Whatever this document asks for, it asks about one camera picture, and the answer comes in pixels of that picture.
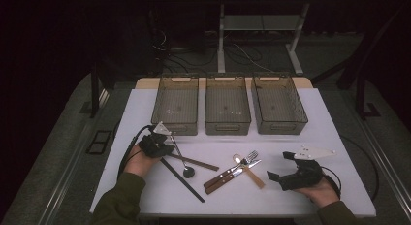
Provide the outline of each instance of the fork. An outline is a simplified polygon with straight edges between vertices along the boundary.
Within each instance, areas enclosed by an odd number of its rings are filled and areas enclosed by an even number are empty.
[[[219,176],[207,181],[204,184],[205,188],[209,188],[211,185],[213,185],[214,183],[216,183],[218,180],[220,180],[221,178],[231,174],[233,171],[235,171],[237,168],[240,168],[241,166],[246,166],[248,165],[251,161],[253,161],[258,155],[258,152],[256,150],[252,151],[251,153],[249,153],[246,157],[244,157],[237,165],[235,165],[233,168],[226,170],[225,172],[223,172],[222,174],[220,174]]]

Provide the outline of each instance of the person's hand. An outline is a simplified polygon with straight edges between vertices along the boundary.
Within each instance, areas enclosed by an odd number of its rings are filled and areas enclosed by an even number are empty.
[[[145,177],[151,167],[157,163],[160,158],[150,158],[144,154],[138,145],[133,146],[128,156],[128,162],[124,168],[125,173],[135,174]]]
[[[326,205],[339,201],[332,186],[325,178],[322,178],[318,184],[312,187],[295,189],[294,191],[311,199],[311,201],[319,208],[323,208]]]

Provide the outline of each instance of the floor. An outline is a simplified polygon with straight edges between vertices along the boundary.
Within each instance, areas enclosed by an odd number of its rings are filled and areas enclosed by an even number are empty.
[[[181,52],[164,61],[164,72],[216,71],[216,45],[209,34],[205,53]],[[348,57],[362,39],[360,34],[301,36],[297,55],[304,77],[312,79]],[[284,45],[287,33],[228,33],[225,38],[226,71],[293,72]],[[354,112],[355,87],[340,90],[336,73],[316,84],[350,157],[373,199],[377,216],[365,218],[367,224],[410,224],[411,135],[378,90],[367,83],[365,100],[372,103],[381,116],[359,119]],[[87,224],[88,212],[101,172],[110,153],[116,126],[121,119],[130,90],[135,83],[122,81],[111,90],[103,90],[95,118],[90,118],[90,76],[73,92],[49,135],[47,142],[22,185],[2,224]],[[98,131],[110,131],[105,152],[86,154]],[[235,221],[222,221],[236,224]],[[250,221],[252,224],[270,223]],[[321,224],[316,215],[296,218],[299,225]]]

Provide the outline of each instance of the plastic bin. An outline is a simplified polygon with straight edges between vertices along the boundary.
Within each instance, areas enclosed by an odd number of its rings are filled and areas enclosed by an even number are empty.
[[[254,73],[252,96],[258,133],[299,135],[308,122],[289,73]]]
[[[151,123],[163,121],[176,136],[197,135],[198,97],[198,74],[163,74]]]
[[[205,90],[205,132],[208,135],[247,135],[250,123],[245,75],[208,74]]]

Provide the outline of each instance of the green sleeve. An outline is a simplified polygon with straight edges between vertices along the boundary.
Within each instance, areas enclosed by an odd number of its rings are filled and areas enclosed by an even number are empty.
[[[123,173],[115,187],[106,192],[93,212],[90,224],[139,224],[139,202],[145,181],[141,177]]]
[[[327,205],[318,210],[323,225],[362,225],[365,224],[345,206],[342,201]]]

